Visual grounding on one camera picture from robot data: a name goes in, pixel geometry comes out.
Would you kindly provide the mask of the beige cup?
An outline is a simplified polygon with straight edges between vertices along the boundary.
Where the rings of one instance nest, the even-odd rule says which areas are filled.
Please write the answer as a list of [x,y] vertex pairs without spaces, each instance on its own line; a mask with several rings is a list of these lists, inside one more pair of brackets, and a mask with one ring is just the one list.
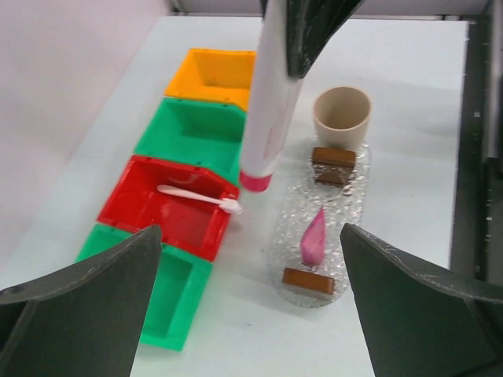
[[373,104],[363,91],[352,86],[326,90],[314,101],[312,119],[323,146],[356,152],[365,140]]

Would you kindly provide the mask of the clear glass tray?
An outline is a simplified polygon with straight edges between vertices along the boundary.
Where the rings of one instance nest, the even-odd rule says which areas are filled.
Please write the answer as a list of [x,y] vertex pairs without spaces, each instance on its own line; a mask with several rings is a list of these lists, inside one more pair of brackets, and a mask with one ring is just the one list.
[[[349,287],[340,232],[346,223],[361,222],[371,166],[369,145],[364,143],[356,152],[355,167],[346,174],[342,187],[317,183],[315,178],[322,168],[311,164],[312,151],[317,145],[317,141],[310,138],[299,147],[295,169],[290,172],[291,177],[282,195],[275,228],[265,247],[271,281],[279,295],[296,306],[306,308],[327,306]],[[325,211],[325,260],[318,267],[309,267],[302,263],[299,245],[302,235],[321,208]],[[334,292],[325,295],[285,285],[282,278],[286,268],[332,278]]]

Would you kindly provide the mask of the white toothbrush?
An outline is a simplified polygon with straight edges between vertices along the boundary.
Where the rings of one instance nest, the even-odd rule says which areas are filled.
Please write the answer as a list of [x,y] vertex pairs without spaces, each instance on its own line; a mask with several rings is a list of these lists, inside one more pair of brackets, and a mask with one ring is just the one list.
[[240,214],[243,210],[239,201],[231,198],[216,199],[196,192],[191,192],[183,188],[177,188],[170,185],[158,185],[157,191],[169,196],[177,196],[185,199],[197,200],[205,203],[217,205],[227,214]]

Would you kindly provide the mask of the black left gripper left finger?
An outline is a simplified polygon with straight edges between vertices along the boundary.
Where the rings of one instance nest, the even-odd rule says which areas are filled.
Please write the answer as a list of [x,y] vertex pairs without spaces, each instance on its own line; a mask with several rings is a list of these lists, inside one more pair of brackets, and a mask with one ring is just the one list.
[[161,255],[157,225],[1,291],[3,376],[128,376]]

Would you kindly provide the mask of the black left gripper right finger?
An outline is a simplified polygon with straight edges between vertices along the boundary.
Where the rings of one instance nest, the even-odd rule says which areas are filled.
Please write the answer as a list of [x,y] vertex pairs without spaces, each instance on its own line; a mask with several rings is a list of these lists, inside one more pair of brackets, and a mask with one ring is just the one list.
[[402,251],[361,227],[340,233],[376,376],[500,376],[502,288]]

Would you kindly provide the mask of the white toothpaste tube red cap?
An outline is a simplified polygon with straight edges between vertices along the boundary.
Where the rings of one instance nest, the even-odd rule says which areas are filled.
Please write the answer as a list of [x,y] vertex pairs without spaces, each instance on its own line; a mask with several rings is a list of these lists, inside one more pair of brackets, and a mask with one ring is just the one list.
[[303,83],[288,76],[286,21],[287,2],[268,1],[240,152],[239,180],[251,192],[270,185]]

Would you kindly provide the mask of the pink toothpaste tube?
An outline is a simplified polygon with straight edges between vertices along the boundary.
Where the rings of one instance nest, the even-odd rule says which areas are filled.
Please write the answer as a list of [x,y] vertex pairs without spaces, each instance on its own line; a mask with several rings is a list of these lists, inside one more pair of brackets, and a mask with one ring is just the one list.
[[299,249],[304,265],[319,266],[325,259],[325,210],[321,207],[303,234]]

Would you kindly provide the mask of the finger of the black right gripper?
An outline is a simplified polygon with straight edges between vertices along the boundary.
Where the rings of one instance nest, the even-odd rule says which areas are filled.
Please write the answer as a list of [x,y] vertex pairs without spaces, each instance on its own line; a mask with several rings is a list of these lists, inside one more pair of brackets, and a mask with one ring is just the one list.
[[288,0],[288,76],[303,79],[330,38],[363,4],[362,0]]

